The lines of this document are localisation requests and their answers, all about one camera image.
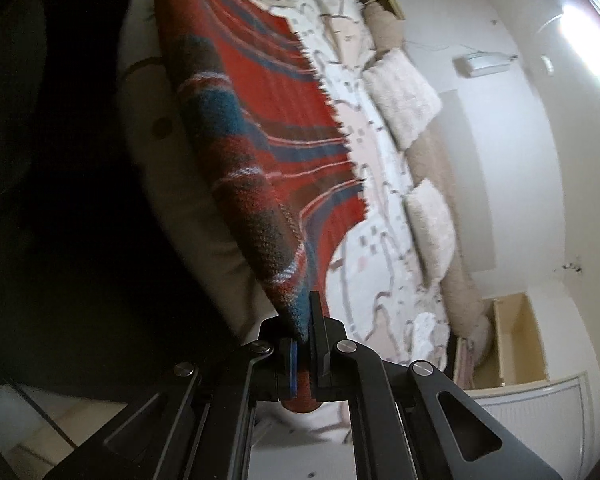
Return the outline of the red plaid blanket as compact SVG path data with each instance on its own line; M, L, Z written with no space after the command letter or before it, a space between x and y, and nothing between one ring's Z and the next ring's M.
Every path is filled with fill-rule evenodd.
M230 327L277 313L299 344L332 255L365 214L300 38L251 0L155 0L193 170L214 211L189 260Z

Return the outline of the white crumpled cloth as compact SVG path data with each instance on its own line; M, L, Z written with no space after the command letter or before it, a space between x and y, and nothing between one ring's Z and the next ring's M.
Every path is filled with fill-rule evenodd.
M443 318L432 312L416 315L411 336L411 360L425 360L444 370L448 364L450 328Z

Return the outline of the cream corner shelf unit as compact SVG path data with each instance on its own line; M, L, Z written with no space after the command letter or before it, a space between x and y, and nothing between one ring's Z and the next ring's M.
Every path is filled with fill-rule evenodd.
M457 339L452 379L465 390L546 382L538 321L524 292L488 302L470 339Z

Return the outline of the bear print bed sheet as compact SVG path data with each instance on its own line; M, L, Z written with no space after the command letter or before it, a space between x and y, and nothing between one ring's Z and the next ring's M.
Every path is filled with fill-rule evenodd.
M407 364L416 315L446 317L439 289L426 285L403 200L413 181L403 156L364 88L362 70L376 49L360 0L251 0L284 18L336 108L364 185L364 220L347 232L326 273L326 306L348 336L383 359ZM194 167L161 64L154 0L132 0L122 34L126 131L160 219L241 341L272 316Z

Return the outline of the small white fluffy pillow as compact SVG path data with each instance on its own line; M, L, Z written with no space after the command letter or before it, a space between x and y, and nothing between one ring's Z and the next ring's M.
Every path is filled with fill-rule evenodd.
M438 284L448 273L456 252L456 232L450 208L429 179L415 186L407 194L405 203L426 279L431 284Z

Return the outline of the beige rolled duvet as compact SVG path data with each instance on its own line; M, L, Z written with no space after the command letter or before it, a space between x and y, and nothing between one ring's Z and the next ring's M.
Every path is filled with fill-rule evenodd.
M376 47L376 61L363 80L414 179L406 210L426 282L441 292L451 332L479 364L491 350L493 326L462 254L454 172L434 128L442 101L406 54L396 14L371 2L363 16Z

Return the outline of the large white fluffy pillow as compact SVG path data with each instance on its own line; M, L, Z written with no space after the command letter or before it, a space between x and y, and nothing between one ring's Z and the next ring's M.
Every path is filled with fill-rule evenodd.
M366 91L399 150L407 150L442 110L437 91L402 48L389 50L362 73Z

